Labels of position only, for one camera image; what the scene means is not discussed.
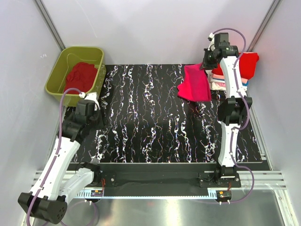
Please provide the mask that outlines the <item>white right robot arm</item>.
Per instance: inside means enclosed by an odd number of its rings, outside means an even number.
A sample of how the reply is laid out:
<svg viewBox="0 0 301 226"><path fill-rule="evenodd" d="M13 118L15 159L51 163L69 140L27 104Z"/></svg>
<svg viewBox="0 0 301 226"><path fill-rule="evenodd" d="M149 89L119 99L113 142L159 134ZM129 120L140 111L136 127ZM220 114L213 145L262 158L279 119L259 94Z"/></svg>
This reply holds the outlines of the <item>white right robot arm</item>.
<svg viewBox="0 0 301 226"><path fill-rule="evenodd" d="M202 68L213 70L218 66L224 75L226 98L218 107L218 121L222 127L221 150L216 167L212 173L199 175L200 185L204 187L240 187L236 160L237 138L239 131L249 123L250 107L253 100L246 96L239 60L242 53L229 41L229 34L224 30L211 33L210 45L205 49Z"/></svg>

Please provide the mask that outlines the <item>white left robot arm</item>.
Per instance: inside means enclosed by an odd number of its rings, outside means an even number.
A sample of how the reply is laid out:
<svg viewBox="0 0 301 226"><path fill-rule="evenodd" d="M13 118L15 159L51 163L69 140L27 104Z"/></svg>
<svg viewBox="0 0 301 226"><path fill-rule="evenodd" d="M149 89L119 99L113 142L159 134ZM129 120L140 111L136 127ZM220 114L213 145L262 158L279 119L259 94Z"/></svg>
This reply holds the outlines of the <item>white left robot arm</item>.
<svg viewBox="0 0 301 226"><path fill-rule="evenodd" d="M90 130L101 120L98 102L85 98L77 103L76 110L63 121L40 177L30 192L20 193L18 197L18 204L28 218L58 224L64 218L70 201L81 190L103 182L100 166L89 162L81 163L75 175L63 182L71 159Z"/></svg>

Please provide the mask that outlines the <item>bright pink t-shirt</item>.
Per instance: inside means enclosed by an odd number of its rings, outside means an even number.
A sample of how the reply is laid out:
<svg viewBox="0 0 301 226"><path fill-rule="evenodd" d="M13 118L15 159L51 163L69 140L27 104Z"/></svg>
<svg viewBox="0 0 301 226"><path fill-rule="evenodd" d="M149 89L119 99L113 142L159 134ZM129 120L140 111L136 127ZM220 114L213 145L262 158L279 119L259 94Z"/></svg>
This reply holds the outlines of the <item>bright pink t-shirt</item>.
<svg viewBox="0 0 301 226"><path fill-rule="evenodd" d="M202 64L186 65L184 80L177 86L178 96L192 102L211 101L211 90Z"/></svg>

